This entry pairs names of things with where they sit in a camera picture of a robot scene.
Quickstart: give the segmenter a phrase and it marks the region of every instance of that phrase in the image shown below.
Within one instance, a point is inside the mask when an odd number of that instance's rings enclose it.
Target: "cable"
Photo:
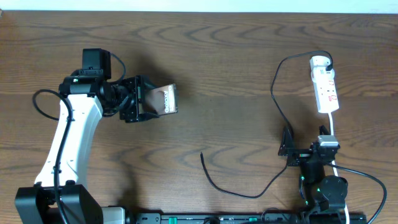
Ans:
[[[230,192],[230,191],[223,190],[223,189],[219,188],[219,187],[211,180],[210,175],[209,175],[209,173],[207,172],[206,165],[205,165],[205,159],[203,158],[203,153],[200,153],[200,160],[201,160],[201,165],[202,165],[202,167],[203,167],[203,171],[205,171],[206,177],[207,177],[207,179],[209,180],[211,186],[213,186],[216,190],[218,190],[218,191],[220,191],[220,192],[222,192],[222,193],[224,193],[224,194],[234,195],[234,196],[238,196],[238,197],[242,197],[242,198],[248,198],[248,199],[256,199],[256,198],[261,197],[261,196],[268,190],[268,188],[271,186],[271,184],[276,180],[276,178],[278,178],[278,177],[286,170],[286,168],[287,168],[287,166],[288,166],[288,163],[286,162],[286,166],[285,166],[285,167],[284,167],[284,168],[283,168],[283,169],[282,169],[282,170],[281,170],[269,183],[268,183],[268,185],[266,186],[266,188],[265,188],[259,195],[256,195],[256,196],[247,196],[247,195],[237,194],[237,193]]]
[[[383,199],[381,200],[379,208],[376,210],[375,214],[372,216],[372,218],[368,221],[367,224],[372,223],[376,219],[376,217],[380,214],[380,212],[383,209],[383,206],[384,206],[384,204],[386,203],[386,200],[387,200],[387,189],[386,189],[386,186],[383,184],[383,182],[381,182],[381,180],[379,180],[379,179],[377,179],[377,178],[375,178],[375,177],[373,177],[373,176],[371,176],[369,174],[365,174],[365,173],[360,172],[360,171],[356,171],[356,170],[345,168],[345,167],[341,167],[341,166],[332,165],[332,164],[329,164],[329,163],[325,163],[325,165],[328,165],[328,166],[331,166],[331,167],[335,167],[337,169],[341,169],[341,170],[344,170],[344,171],[352,172],[354,174],[358,174],[358,175],[367,177],[369,179],[372,179],[372,180],[376,181],[378,184],[380,184],[380,186],[383,188]]]
[[[122,74],[122,76],[121,76],[118,80],[109,83],[109,84],[111,84],[111,85],[115,85],[115,84],[119,84],[119,83],[123,80],[124,76],[126,75],[126,66],[124,65],[124,63],[122,62],[122,60],[121,60],[118,56],[116,56],[116,55],[113,54],[113,53],[110,53],[110,54],[111,54],[114,58],[116,58],[116,60],[118,60],[118,61],[120,62],[120,64],[123,66],[123,74]]]
[[[120,103],[119,106],[110,109],[110,110],[113,111],[112,113],[108,113],[109,110],[104,110],[103,113],[102,113],[102,116],[103,116],[104,118],[110,118],[110,117],[112,117],[113,115],[117,114],[117,113],[120,111],[120,108],[122,108],[122,107],[126,104],[126,102],[128,101],[128,99],[130,99],[130,97],[131,97],[130,95],[126,96],[126,97],[122,100],[122,102]]]
[[[283,217],[284,219],[289,222],[289,219],[283,214],[283,212],[279,208],[271,207],[267,208],[262,214],[261,214],[261,220],[265,222],[265,215],[269,212],[269,210],[277,210]]]
[[[333,117],[331,116],[331,112],[329,112],[328,115],[329,115],[329,123],[330,123],[330,134],[333,136],[333,135],[335,135],[334,125],[333,125]],[[336,177],[338,177],[338,172],[337,172],[336,167],[333,167],[333,173],[335,174]],[[346,203],[346,206],[344,207],[344,214],[346,215],[346,224],[349,224],[349,212],[348,212],[347,203]]]
[[[55,160],[55,166],[54,166],[53,169],[54,169],[54,194],[55,194],[55,201],[56,201],[56,203],[58,205],[58,209],[60,210],[60,215],[61,215],[61,218],[62,218],[63,222],[65,224],[69,224],[69,221],[68,221],[68,218],[67,218],[67,214],[65,213],[65,210],[63,208],[63,203],[61,202],[61,196],[59,194],[59,183],[58,182],[59,182],[59,175],[60,175],[59,171],[60,171],[60,161],[61,161],[62,151],[63,151],[63,147],[65,145],[65,142],[67,140],[67,136],[68,136],[70,125],[72,123],[72,109],[71,109],[69,103],[66,101],[66,99],[62,95],[57,93],[56,91],[53,91],[53,90],[39,90],[39,91],[35,92],[35,94],[33,94],[32,102],[33,102],[33,106],[36,108],[36,110],[40,114],[44,115],[46,118],[50,118],[50,119],[53,119],[53,120],[56,120],[56,121],[59,120],[59,118],[54,118],[53,116],[50,116],[50,115],[44,113],[37,106],[36,97],[40,93],[45,93],[45,92],[54,94],[55,96],[59,97],[61,99],[61,101],[65,104],[65,106],[67,107],[67,110],[68,110],[67,125],[65,127],[64,132],[63,132],[61,144],[60,144],[60,147],[58,149],[57,158]]]
[[[282,65],[282,63],[283,63],[284,61],[286,61],[286,60],[288,60],[288,59],[292,59],[292,58],[297,58],[297,57],[301,57],[301,56],[305,56],[305,55],[310,55],[310,54],[318,54],[318,53],[327,54],[327,55],[330,57],[330,65],[328,65],[328,66],[326,67],[326,71],[330,71],[330,70],[333,68],[333,58],[331,57],[330,53],[327,52],[326,50],[315,50],[315,51],[306,52],[306,53],[302,53],[302,54],[292,55],[292,56],[286,57],[285,59],[283,59],[283,60],[279,63],[279,66],[278,66],[278,68],[276,69],[276,72],[275,72],[274,80],[272,81],[272,84],[271,84],[271,97],[272,97],[272,99],[274,100],[275,105],[276,105],[276,107],[278,108],[280,114],[281,114],[282,117],[285,119],[285,122],[287,123],[287,126],[288,126],[289,129],[291,130],[291,132],[292,132],[292,137],[294,137],[293,127],[292,127],[291,123],[289,122],[289,120],[286,118],[285,114],[283,114],[282,110],[280,109],[278,103],[277,103],[276,100],[275,100],[274,93],[273,93],[274,83],[275,83],[276,77],[278,76],[279,68],[280,68],[280,66]]]
[[[333,117],[331,116],[331,112],[329,112],[328,115],[329,115],[329,123],[330,123],[330,135],[335,135],[335,129],[333,127]]]

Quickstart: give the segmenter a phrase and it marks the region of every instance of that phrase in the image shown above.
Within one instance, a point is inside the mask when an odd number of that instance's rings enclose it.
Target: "power strip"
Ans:
[[[314,56],[310,60],[311,79],[315,89],[315,98],[319,113],[331,113],[339,108],[335,86],[335,71],[326,70],[330,59],[324,56]]]

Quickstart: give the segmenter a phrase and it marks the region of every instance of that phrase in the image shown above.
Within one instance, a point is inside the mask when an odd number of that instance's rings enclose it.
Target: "black cable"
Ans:
[[[283,212],[279,208],[271,207],[267,208],[262,214],[261,214],[261,220],[265,222],[265,215],[270,211],[270,210],[277,210],[283,217],[284,219],[289,222],[289,219],[283,214]]]
[[[57,158],[55,160],[55,166],[54,166],[54,194],[55,194],[55,201],[58,205],[58,209],[60,210],[60,215],[61,218],[63,220],[63,222],[65,224],[69,224],[67,215],[65,213],[65,210],[63,208],[63,203],[61,202],[61,196],[59,194],[59,171],[60,171],[60,161],[61,161],[61,156],[62,156],[62,151],[63,151],[63,147],[65,145],[65,142],[67,140],[67,136],[68,136],[68,132],[69,132],[69,128],[70,128],[70,124],[72,123],[72,109],[69,105],[69,103],[66,101],[66,99],[60,95],[59,93],[57,93],[56,91],[52,91],[52,90],[39,90],[37,92],[35,92],[35,94],[33,94],[32,97],[32,102],[33,102],[33,106],[36,108],[36,110],[44,115],[46,118],[50,118],[50,119],[54,119],[56,121],[59,120],[59,118],[54,118],[53,116],[50,116],[46,113],[44,113],[42,110],[40,110],[40,108],[37,106],[36,103],[36,97],[40,94],[40,93],[51,93],[54,94],[55,96],[59,97],[61,99],[61,101],[65,104],[65,106],[67,107],[68,110],[68,118],[67,118],[67,125],[65,127],[65,130],[63,132],[63,136],[62,136],[62,140],[61,140],[61,144],[60,147],[58,149],[58,153],[57,153]]]
[[[380,184],[380,186],[383,188],[383,199],[381,200],[380,206],[376,210],[375,214],[368,221],[368,224],[372,223],[376,219],[376,217],[380,214],[380,212],[383,209],[383,206],[384,206],[384,204],[386,203],[386,200],[387,200],[387,189],[386,189],[386,186],[383,184],[383,182],[381,182],[381,180],[373,177],[372,175],[365,174],[365,173],[360,172],[360,171],[356,171],[356,170],[345,168],[345,167],[341,167],[341,166],[336,166],[336,165],[333,165],[333,164],[330,164],[330,163],[324,163],[324,165],[328,165],[330,167],[335,167],[337,169],[345,170],[345,171],[348,171],[348,172],[352,172],[354,174],[358,174],[358,175],[367,177],[369,179],[372,179],[372,180],[376,181],[378,184]]]
[[[115,115],[115,114],[118,113],[118,112],[119,112],[119,110],[116,110],[116,111],[114,111],[114,112],[112,112],[112,113],[105,113],[105,111],[103,111],[102,117],[104,117],[104,118],[110,118],[110,117],[112,117],[113,115]]]
[[[259,195],[256,195],[256,196],[247,196],[247,195],[237,194],[237,193],[230,192],[230,191],[223,190],[223,189],[219,188],[219,187],[211,180],[210,175],[209,175],[209,173],[207,172],[206,165],[205,165],[205,159],[203,158],[203,153],[200,153],[200,160],[201,160],[201,165],[203,166],[203,170],[205,171],[206,177],[207,177],[207,179],[209,180],[211,186],[213,186],[216,190],[218,190],[218,191],[220,191],[220,192],[222,192],[222,193],[224,193],[224,194],[234,195],[234,196],[238,196],[238,197],[242,197],[242,198],[248,198],[248,199],[256,199],[256,198],[261,197],[261,196],[268,190],[268,188],[271,186],[271,184],[276,180],[276,178],[278,178],[278,177],[286,170],[287,165],[288,165],[288,164],[286,163],[286,166],[285,166],[285,167],[284,167],[284,168],[283,168],[283,169],[282,169],[282,170],[281,170],[269,183],[268,183],[267,187],[266,187]]]
[[[126,75],[126,66],[124,65],[124,63],[122,62],[122,60],[121,60],[118,56],[116,56],[116,55],[113,54],[113,53],[110,53],[110,54],[111,54],[114,58],[116,58],[116,60],[118,60],[118,61],[120,62],[120,64],[123,66],[123,74],[122,74],[122,76],[121,76],[118,80],[109,83],[109,84],[111,84],[111,85],[115,85],[115,84],[119,84],[119,83],[123,80],[124,76]]]
[[[330,71],[330,70],[333,68],[333,58],[331,57],[331,55],[329,54],[329,52],[327,52],[326,50],[315,50],[315,51],[306,52],[306,53],[302,53],[302,54],[292,55],[292,56],[286,57],[285,59],[283,59],[283,60],[279,63],[279,66],[278,66],[278,68],[276,69],[276,72],[275,72],[274,80],[272,81],[272,84],[271,84],[271,97],[272,97],[272,99],[274,100],[275,105],[276,105],[276,107],[278,108],[280,114],[281,114],[282,117],[285,119],[285,122],[287,123],[287,126],[288,126],[289,129],[291,130],[291,132],[292,132],[292,137],[294,137],[293,127],[292,127],[292,125],[290,124],[289,120],[286,118],[285,114],[283,114],[282,110],[280,109],[278,103],[277,103],[276,100],[275,100],[274,93],[273,93],[274,83],[275,83],[276,77],[278,76],[279,68],[280,68],[280,66],[282,65],[282,63],[283,63],[284,61],[286,61],[286,60],[288,60],[288,59],[292,59],[292,58],[297,58],[297,57],[305,56],[305,55],[319,54],[319,53],[321,53],[321,54],[327,54],[327,55],[330,57],[330,65],[328,65],[328,66],[326,67],[326,71]]]

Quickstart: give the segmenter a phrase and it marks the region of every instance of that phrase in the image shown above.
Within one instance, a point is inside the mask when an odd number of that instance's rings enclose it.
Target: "black power cord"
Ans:
[[[376,217],[380,214],[380,212],[381,212],[381,210],[383,209],[384,204],[386,203],[386,200],[387,200],[387,189],[386,189],[386,186],[383,184],[383,182],[381,182],[381,180],[379,180],[379,179],[373,177],[372,175],[365,174],[364,172],[356,171],[356,170],[349,169],[349,168],[345,168],[345,167],[341,167],[341,166],[336,166],[336,165],[333,165],[333,164],[330,164],[330,163],[327,163],[327,162],[324,163],[324,165],[328,165],[328,166],[330,166],[330,167],[334,167],[334,168],[337,168],[337,169],[341,169],[341,170],[344,170],[344,171],[348,171],[348,172],[352,172],[352,173],[354,173],[354,174],[361,175],[361,176],[363,176],[363,177],[367,177],[367,178],[369,178],[369,179],[372,179],[372,180],[376,181],[378,184],[380,184],[380,186],[383,188],[383,199],[381,200],[380,206],[379,206],[379,208],[376,210],[375,214],[374,214],[374,215],[372,216],[372,218],[367,222],[367,224],[372,223],[372,222],[376,219]]]
[[[238,197],[242,197],[242,198],[248,198],[248,199],[256,199],[256,198],[259,198],[262,195],[264,195],[264,193],[268,190],[268,188],[271,186],[271,184],[276,180],[276,178],[278,178],[283,172],[285,172],[285,170],[287,169],[287,166],[288,166],[288,163],[286,163],[286,166],[268,183],[268,185],[265,187],[265,189],[259,195],[247,196],[247,195],[237,194],[237,193],[230,192],[230,191],[227,191],[227,190],[219,188],[212,181],[212,179],[210,178],[209,173],[207,172],[206,165],[205,165],[205,159],[203,158],[203,153],[200,153],[200,160],[201,160],[201,165],[203,167],[203,170],[205,171],[206,177],[209,180],[211,186],[213,186],[216,190],[218,190],[219,192],[222,192],[224,194],[234,195],[234,196],[238,196]]]
[[[293,127],[290,124],[289,120],[286,118],[285,114],[283,114],[282,110],[280,109],[278,103],[275,100],[274,93],[273,93],[274,83],[275,83],[276,77],[278,76],[279,68],[282,65],[282,63],[284,63],[288,59],[297,58],[297,57],[306,56],[306,55],[312,55],[312,54],[327,54],[330,57],[330,65],[328,65],[326,67],[326,71],[330,71],[333,68],[333,58],[331,57],[330,53],[327,52],[326,50],[315,50],[315,51],[311,51],[311,52],[305,52],[305,53],[302,53],[302,54],[292,55],[292,56],[286,57],[285,59],[283,59],[279,63],[278,68],[276,69],[276,72],[275,72],[274,80],[272,81],[272,84],[271,84],[271,97],[274,100],[275,105],[276,105],[276,107],[278,108],[278,110],[280,112],[280,115],[282,115],[282,117],[284,118],[285,122],[287,123],[287,126],[289,127],[290,131],[292,132],[292,137],[294,137]]]
[[[121,60],[118,56],[116,56],[116,55],[113,54],[113,53],[110,53],[110,54],[111,54],[114,58],[116,58],[116,60],[119,61],[120,64],[123,66],[123,74],[122,74],[122,76],[121,76],[118,80],[116,80],[116,81],[114,81],[114,82],[110,82],[109,84],[111,84],[111,85],[119,84],[119,83],[123,80],[124,76],[126,75],[126,66],[124,65],[124,63],[122,62],[122,60]]]
[[[35,92],[35,94],[33,94],[32,102],[33,102],[33,106],[35,107],[35,109],[40,114],[44,115],[46,118],[50,118],[50,119],[53,119],[53,120],[56,120],[56,121],[59,120],[59,118],[54,118],[53,116],[50,116],[50,115],[44,113],[37,106],[36,98],[37,98],[37,96],[40,93],[51,93],[51,94],[57,96],[65,104],[65,106],[67,107],[67,110],[68,110],[67,125],[65,127],[64,132],[63,132],[61,144],[60,144],[60,147],[58,149],[57,158],[55,160],[55,166],[54,166],[53,169],[54,169],[54,194],[55,194],[55,201],[56,201],[56,203],[58,205],[58,209],[60,210],[60,215],[61,215],[61,218],[62,218],[63,222],[65,224],[69,224],[67,215],[66,215],[65,210],[63,208],[63,203],[61,202],[61,196],[60,196],[60,192],[59,192],[59,183],[58,182],[59,182],[59,177],[60,177],[59,176],[60,175],[60,161],[61,161],[61,157],[62,157],[62,151],[63,151],[63,147],[65,145],[65,142],[67,140],[67,136],[68,136],[70,125],[72,123],[72,109],[71,109],[69,103],[67,102],[67,100],[62,95],[57,93],[56,91],[53,91],[53,90],[39,90],[39,91]]]

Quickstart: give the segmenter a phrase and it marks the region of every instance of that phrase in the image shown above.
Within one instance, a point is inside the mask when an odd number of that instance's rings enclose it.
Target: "white wall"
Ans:
[[[3,10],[398,13],[398,0],[0,0]]]

